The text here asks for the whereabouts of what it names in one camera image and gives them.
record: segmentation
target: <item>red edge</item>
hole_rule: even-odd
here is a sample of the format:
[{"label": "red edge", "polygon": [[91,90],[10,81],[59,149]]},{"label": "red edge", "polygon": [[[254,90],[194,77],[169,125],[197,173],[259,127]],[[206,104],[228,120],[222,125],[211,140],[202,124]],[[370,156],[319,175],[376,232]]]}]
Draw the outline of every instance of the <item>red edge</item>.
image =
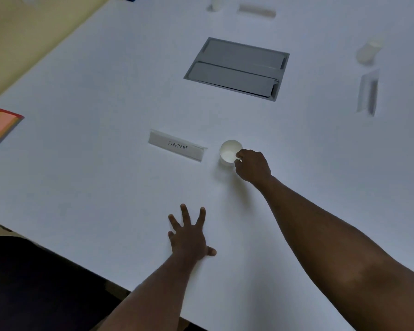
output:
[{"label": "red edge", "polygon": [[24,118],[24,116],[16,114],[15,112],[12,112],[12,111],[7,111],[7,110],[4,110],[4,109],[0,109],[0,112],[5,112],[6,114],[14,115],[14,116],[18,117],[21,120]]}]

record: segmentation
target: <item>hand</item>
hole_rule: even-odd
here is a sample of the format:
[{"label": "hand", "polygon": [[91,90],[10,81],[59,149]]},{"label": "hand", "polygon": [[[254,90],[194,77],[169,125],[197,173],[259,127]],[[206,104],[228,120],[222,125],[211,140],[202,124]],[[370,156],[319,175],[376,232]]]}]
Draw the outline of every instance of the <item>hand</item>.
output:
[{"label": "hand", "polygon": [[201,260],[205,256],[215,256],[216,250],[206,245],[206,239],[203,234],[203,225],[206,219],[205,208],[202,207],[199,211],[199,218],[195,225],[192,225],[190,222],[190,216],[185,204],[181,205],[181,211],[184,226],[181,226],[172,214],[169,215],[169,221],[176,231],[176,234],[169,231],[172,252],[187,257],[194,262]]},{"label": "hand", "polygon": [[236,153],[236,173],[245,181],[258,188],[271,178],[271,170],[265,157],[260,152],[241,150]]}]

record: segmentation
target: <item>white container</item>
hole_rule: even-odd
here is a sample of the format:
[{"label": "white container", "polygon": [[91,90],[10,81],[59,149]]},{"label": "white container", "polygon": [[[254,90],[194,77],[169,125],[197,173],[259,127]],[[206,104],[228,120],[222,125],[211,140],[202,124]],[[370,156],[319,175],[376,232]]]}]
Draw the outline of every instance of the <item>white container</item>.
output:
[{"label": "white container", "polygon": [[371,38],[363,47],[357,50],[356,59],[359,63],[371,62],[376,54],[383,48],[385,39],[382,37]]},{"label": "white container", "polygon": [[211,0],[211,9],[213,11],[220,11],[222,8],[223,0]]},{"label": "white container", "polygon": [[234,166],[234,161],[238,159],[236,153],[242,149],[242,144],[237,140],[228,140],[224,142],[219,150],[221,164],[225,166]]}]

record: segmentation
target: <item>left hand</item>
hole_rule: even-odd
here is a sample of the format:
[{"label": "left hand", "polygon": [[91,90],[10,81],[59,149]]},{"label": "left hand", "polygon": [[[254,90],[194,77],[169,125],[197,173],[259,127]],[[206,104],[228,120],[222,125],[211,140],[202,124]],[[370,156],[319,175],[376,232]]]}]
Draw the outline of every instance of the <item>left hand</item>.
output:
[{"label": "left hand", "polygon": [[216,250],[207,246],[203,234],[203,225],[206,218],[205,208],[202,207],[199,211],[198,221],[194,225],[190,222],[190,216],[185,204],[181,205],[181,211],[184,226],[181,226],[172,214],[169,215],[169,221],[176,231],[176,234],[173,231],[169,231],[172,252],[188,257],[195,262],[205,256],[215,256]]}]

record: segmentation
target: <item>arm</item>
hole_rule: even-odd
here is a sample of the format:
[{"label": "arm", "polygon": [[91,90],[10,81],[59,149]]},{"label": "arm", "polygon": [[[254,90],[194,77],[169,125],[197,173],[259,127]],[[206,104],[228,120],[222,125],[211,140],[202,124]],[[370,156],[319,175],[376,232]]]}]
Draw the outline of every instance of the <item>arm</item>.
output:
[{"label": "arm", "polygon": [[236,156],[237,174],[262,193],[305,272],[355,329],[414,331],[414,272],[272,177],[262,153]]},{"label": "arm", "polygon": [[115,308],[99,331],[175,331],[185,289],[196,262],[216,251],[206,245],[203,225],[206,211],[201,208],[195,225],[187,207],[181,205],[184,226],[173,215],[169,231],[173,254],[151,276]]}]

